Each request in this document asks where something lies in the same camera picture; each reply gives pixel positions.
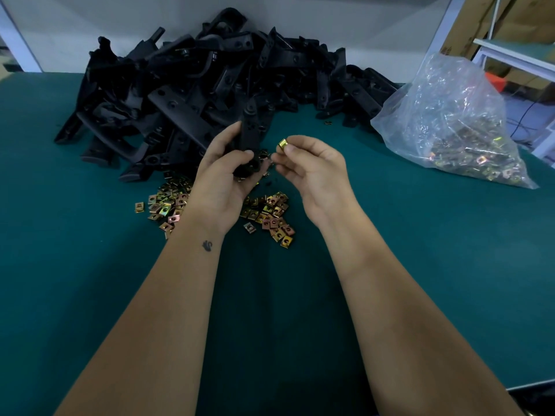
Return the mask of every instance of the bag of metal clips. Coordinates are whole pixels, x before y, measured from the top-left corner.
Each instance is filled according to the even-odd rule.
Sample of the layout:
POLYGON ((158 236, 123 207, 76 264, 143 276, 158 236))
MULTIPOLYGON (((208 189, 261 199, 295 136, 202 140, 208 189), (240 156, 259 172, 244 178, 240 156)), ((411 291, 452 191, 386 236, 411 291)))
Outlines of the bag of metal clips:
POLYGON ((429 55, 371 124, 391 151, 416 164, 538 188, 506 133, 502 96, 465 58, 429 55))

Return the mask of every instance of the pile of black plastic parts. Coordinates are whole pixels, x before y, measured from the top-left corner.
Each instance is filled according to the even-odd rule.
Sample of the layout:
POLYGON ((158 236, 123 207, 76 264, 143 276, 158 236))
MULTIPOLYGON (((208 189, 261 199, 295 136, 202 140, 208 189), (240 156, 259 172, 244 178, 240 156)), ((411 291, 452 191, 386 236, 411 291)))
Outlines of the pile of black plastic parts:
POLYGON ((55 139, 71 141, 85 126, 94 138, 82 160, 110 166, 118 155, 129 162, 121 181, 147 180, 154 170, 194 178, 212 138, 243 122, 229 150, 250 149, 255 158, 238 168, 246 177, 260 167, 260 141, 276 111, 296 112, 314 104, 318 119, 345 113, 343 125, 370 119, 397 86, 373 69, 347 65, 345 49, 328 52, 315 39, 243 31, 246 17, 233 8, 204 23, 196 36, 156 42, 159 28, 126 57, 98 39, 79 90, 75 111, 55 139), (129 136, 142 135, 140 144, 129 136))

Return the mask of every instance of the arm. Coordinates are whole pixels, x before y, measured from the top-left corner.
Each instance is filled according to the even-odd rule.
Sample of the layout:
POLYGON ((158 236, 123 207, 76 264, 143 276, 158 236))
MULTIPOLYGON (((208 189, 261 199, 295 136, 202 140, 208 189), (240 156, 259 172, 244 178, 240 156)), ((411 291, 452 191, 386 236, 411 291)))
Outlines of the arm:
POLYGON ((267 169, 233 181, 233 170, 253 158, 241 151, 221 157, 239 130, 237 123, 213 140, 156 264, 57 416, 195 414, 221 244, 267 169))
POLYGON ((329 248, 380 415, 522 415, 364 214, 341 154, 304 136, 288 142, 272 159, 329 248))

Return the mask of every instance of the black cable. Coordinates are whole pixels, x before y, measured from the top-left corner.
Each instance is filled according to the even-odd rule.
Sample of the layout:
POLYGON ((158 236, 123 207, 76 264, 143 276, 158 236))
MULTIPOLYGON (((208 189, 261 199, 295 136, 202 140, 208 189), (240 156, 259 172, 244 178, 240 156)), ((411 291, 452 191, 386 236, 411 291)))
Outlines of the black cable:
POLYGON ((513 136, 514 136, 515 133, 517 132, 518 128, 520 127, 520 124, 521 124, 522 120, 524 119, 524 117, 526 116, 526 114, 528 113, 528 111, 530 111, 530 108, 531 108, 532 106, 534 106, 537 102, 538 102, 537 100, 535 100, 534 102, 532 102, 532 104, 528 107, 528 109, 527 109, 526 111, 524 111, 524 113, 522 114, 522 117, 521 117, 520 120, 518 121, 518 124, 517 124, 515 130, 514 130, 513 133, 510 135, 510 138, 511 138, 511 139, 513 138, 513 136))

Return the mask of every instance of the green table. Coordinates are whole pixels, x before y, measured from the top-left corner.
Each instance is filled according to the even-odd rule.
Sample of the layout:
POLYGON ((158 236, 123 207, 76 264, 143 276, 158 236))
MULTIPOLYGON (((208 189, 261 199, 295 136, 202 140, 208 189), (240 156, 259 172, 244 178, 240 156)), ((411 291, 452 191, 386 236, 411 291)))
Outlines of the green table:
MULTIPOLYGON (((162 176, 118 182, 52 140, 81 76, 0 83, 0 414, 50 415, 149 272, 164 236, 134 202, 162 176)), ((276 115, 264 145, 303 133, 347 160, 363 208, 413 277, 506 387, 555 378, 555 172, 524 154, 532 191, 424 169, 376 137, 276 115)), ((198 414, 368 414, 355 332, 322 237, 295 189, 286 250, 237 224, 225 239, 198 414)))

